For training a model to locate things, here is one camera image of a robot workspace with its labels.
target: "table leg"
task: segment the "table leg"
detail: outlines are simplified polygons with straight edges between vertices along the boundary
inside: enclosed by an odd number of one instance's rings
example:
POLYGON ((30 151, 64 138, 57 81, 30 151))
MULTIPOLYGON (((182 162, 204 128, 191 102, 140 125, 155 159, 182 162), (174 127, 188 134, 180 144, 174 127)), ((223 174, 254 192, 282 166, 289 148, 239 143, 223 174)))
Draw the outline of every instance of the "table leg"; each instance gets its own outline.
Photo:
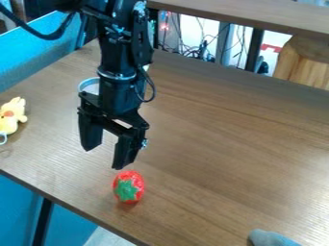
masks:
POLYGON ((264 30, 254 28, 252 32, 248 58, 245 65, 245 70, 249 72, 255 71, 257 60, 260 55, 261 45, 263 42, 264 30))
POLYGON ((35 232, 35 236, 33 239, 33 246, 42 246, 44 245, 44 241, 47 235, 47 229, 51 217, 51 212, 53 208, 53 203, 43 198, 41 211, 38 216, 38 224, 35 232))

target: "floor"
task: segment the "floor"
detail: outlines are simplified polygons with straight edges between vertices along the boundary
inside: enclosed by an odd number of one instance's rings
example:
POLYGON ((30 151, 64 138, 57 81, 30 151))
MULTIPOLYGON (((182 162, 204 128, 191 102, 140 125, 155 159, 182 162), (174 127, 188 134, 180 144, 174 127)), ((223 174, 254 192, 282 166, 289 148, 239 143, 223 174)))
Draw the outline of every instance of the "floor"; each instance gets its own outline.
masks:
POLYGON ((98 227, 84 246, 135 246, 135 244, 98 227))

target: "wooden table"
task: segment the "wooden table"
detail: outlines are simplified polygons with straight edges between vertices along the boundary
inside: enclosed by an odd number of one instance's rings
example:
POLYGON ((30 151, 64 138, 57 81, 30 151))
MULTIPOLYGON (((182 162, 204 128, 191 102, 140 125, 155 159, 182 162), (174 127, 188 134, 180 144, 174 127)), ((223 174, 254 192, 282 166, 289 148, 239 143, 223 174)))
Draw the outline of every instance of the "wooden table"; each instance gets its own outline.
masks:
POLYGON ((250 230, 329 244, 329 93, 157 52, 150 144, 128 168, 147 182, 134 207, 113 197, 114 143, 80 146, 77 85, 95 42, 0 95, 29 122, 0 149, 1 173, 138 244, 245 245, 250 230))
POLYGON ((292 0, 149 0, 148 6, 259 29, 329 39, 329 8, 292 0))

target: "wooden shelf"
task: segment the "wooden shelf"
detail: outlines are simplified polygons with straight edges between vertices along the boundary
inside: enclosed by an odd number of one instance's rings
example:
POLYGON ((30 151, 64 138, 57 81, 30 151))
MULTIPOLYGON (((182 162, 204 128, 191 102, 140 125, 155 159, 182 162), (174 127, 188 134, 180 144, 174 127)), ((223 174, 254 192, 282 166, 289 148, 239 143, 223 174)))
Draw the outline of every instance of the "wooden shelf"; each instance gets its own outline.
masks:
POLYGON ((290 0, 149 0, 150 8, 329 40, 329 8, 290 0))

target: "plush toy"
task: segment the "plush toy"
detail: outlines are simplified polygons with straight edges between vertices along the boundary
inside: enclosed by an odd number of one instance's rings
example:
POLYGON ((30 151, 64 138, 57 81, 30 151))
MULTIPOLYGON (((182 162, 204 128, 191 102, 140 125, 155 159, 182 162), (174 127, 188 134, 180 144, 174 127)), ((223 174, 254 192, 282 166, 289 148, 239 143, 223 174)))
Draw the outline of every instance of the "plush toy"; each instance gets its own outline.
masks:
POLYGON ((7 140, 7 135, 15 133, 18 122, 25 123, 28 118, 25 115, 26 101, 15 97, 11 102, 4 104, 0 109, 0 133, 7 140))
POLYGON ((144 194, 144 179, 137 171, 119 172, 113 183, 114 196, 125 204, 138 202, 144 194))

